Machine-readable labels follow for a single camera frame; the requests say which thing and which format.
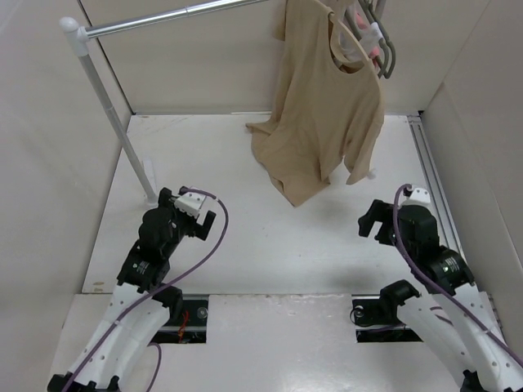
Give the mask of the beige t shirt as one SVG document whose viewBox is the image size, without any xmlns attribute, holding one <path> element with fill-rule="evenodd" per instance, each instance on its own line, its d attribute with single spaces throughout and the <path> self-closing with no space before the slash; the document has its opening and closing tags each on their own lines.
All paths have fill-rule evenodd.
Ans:
<svg viewBox="0 0 523 392">
<path fill-rule="evenodd" d="M 332 14 L 321 1 L 285 2 L 275 31 L 284 49 L 272 111 L 246 125 L 254 158 L 294 207 L 327 188 L 339 165 L 347 185 L 364 179 L 384 123 L 374 63 L 334 64 Z"/>
</svg>

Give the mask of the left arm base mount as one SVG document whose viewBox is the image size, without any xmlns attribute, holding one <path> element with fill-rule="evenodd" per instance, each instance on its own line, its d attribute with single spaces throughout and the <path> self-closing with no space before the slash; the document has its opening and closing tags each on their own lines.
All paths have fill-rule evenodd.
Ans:
<svg viewBox="0 0 523 392">
<path fill-rule="evenodd" d="M 157 344 L 205 344 L 208 325 L 208 295 L 183 297 L 182 310 L 171 318 L 152 338 Z"/>
</svg>

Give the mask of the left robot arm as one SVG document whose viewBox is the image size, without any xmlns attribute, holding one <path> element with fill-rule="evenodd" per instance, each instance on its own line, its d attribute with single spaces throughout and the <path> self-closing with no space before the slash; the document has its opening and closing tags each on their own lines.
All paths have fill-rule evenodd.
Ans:
<svg viewBox="0 0 523 392">
<path fill-rule="evenodd" d="M 170 258 L 184 238 L 206 240 L 216 213 L 203 205 L 211 194 L 164 188 L 158 205 L 147 211 L 138 239 L 118 273 L 103 318 L 69 370 L 51 377 L 49 391 L 121 391 L 147 345 L 166 323 L 175 323 L 183 294 L 164 279 Z"/>
</svg>

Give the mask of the wooden clothes hanger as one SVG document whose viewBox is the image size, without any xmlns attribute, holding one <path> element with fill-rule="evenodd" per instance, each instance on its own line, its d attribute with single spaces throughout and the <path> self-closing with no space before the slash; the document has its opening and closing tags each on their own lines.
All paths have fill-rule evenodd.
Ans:
<svg viewBox="0 0 523 392">
<path fill-rule="evenodd" d="M 357 1 L 324 1 L 333 14 L 330 50 L 338 67 L 356 69 L 365 61 L 373 61 L 379 34 L 374 24 L 363 21 Z"/>
</svg>

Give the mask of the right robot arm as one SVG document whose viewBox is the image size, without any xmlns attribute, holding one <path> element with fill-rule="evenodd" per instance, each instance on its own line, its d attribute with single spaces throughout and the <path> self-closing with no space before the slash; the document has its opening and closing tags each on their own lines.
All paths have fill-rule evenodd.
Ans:
<svg viewBox="0 0 523 392">
<path fill-rule="evenodd" d="M 472 272 L 459 253 L 440 244 L 437 221 L 422 204 L 373 200 L 358 220 L 367 237 L 400 251 L 422 294 L 403 279 L 384 287 L 360 326 L 403 323 L 444 364 L 462 391 L 520 391 L 522 360 L 507 346 L 489 302 L 481 297 Z"/>
</svg>

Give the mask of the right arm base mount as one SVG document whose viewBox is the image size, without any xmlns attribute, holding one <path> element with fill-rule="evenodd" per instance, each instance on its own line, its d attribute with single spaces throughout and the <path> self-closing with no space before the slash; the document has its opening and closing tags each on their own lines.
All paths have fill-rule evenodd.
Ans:
<svg viewBox="0 0 523 392">
<path fill-rule="evenodd" d="M 377 296 L 353 296 L 350 319 L 356 327 L 358 343 L 421 342 L 422 339 L 402 323 L 386 300 Z"/>
</svg>

